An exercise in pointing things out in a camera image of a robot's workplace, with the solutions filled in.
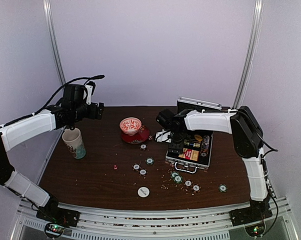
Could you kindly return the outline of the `red playing card box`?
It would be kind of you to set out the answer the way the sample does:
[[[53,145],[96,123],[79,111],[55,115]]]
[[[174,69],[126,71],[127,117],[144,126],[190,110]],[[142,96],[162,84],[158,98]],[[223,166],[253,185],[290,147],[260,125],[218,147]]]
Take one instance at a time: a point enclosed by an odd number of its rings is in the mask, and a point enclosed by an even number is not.
[[[183,148],[182,153],[178,155],[179,158],[187,161],[197,162],[199,159],[200,152],[198,150]]]

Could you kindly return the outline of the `green 20 chip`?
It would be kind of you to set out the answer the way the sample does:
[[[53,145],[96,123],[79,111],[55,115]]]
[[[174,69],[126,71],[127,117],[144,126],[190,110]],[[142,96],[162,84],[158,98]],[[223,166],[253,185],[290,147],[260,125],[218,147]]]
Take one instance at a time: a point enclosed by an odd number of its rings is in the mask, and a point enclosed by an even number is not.
[[[145,160],[145,163],[146,163],[147,165],[153,165],[154,162],[155,162],[155,160],[154,160],[154,158],[152,158],[152,157],[148,157],[148,158],[146,158],[146,160]]]

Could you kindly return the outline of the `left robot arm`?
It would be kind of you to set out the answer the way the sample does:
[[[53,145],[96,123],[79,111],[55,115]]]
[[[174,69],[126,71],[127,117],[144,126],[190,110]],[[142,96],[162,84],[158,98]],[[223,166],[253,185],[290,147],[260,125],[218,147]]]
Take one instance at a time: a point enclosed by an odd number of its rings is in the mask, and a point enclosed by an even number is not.
[[[75,129],[75,124],[84,118],[100,120],[104,111],[103,103],[94,103],[91,98],[95,83],[69,84],[56,105],[45,106],[38,113],[11,124],[0,125],[0,185],[18,193],[38,207],[51,222],[58,222],[62,210],[51,203],[53,196],[17,172],[10,164],[7,153],[17,145],[38,135],[64,127]]]

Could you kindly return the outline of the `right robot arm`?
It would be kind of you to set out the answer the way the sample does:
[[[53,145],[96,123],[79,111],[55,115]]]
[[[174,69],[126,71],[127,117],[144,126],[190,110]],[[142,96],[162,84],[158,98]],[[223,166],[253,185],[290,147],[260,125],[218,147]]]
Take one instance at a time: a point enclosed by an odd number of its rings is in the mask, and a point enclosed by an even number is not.
[[[263,131],[247,106],[239,109],[206,110],[186,108],[179,113],[162,110],[156,121],[163,130],[155,141],[167,143],[166,158],[177,164],[204,168],[217,154],[229,148],[245,166],[250,189],[247,217],[257,221],[266,213],[270,200]]]

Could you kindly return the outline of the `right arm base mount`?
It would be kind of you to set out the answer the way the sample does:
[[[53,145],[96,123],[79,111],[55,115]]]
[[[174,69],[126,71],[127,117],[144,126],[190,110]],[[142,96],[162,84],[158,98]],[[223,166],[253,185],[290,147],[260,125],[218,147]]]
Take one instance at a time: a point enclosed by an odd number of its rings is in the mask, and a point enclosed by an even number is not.
[[[232,225],[246,225],[245,231],[250,237],[262,237],[266,233],[265,219],[273,216],[269,201],[269,195],[263,201],[251,199],[248,207],[231,210],[229,215]]]

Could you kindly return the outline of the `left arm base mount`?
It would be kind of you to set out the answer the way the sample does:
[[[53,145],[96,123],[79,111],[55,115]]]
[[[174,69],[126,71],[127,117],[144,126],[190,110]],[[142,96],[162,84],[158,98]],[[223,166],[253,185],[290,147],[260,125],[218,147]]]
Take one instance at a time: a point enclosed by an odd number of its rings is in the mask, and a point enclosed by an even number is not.
[[[50,199],[45,206],[32,204],[31,207],[35,207],[38,219],[47,221],[43,231],[49,239],[55,240],[61,237],[67,228],[78,225],[80,212],[59,207],[58,200],[54,198]]]

